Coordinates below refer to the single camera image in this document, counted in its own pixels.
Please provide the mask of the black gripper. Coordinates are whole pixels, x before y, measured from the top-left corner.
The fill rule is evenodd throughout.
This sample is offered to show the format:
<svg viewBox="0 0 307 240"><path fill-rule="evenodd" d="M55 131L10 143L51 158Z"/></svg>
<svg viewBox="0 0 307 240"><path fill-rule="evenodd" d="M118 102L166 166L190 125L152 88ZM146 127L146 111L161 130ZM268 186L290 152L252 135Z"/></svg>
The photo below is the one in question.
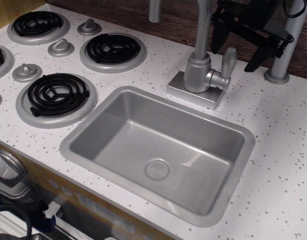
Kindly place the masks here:
<svg viewBox="0 0 307 240"><path fill-rule="evenodd" d="M246 3L218 0L212 14L211 51L216 54L230 33L258 47L244 71L253 73L269 58L280 58L294 37L275 18L280 0L250 0Z"/></svg>

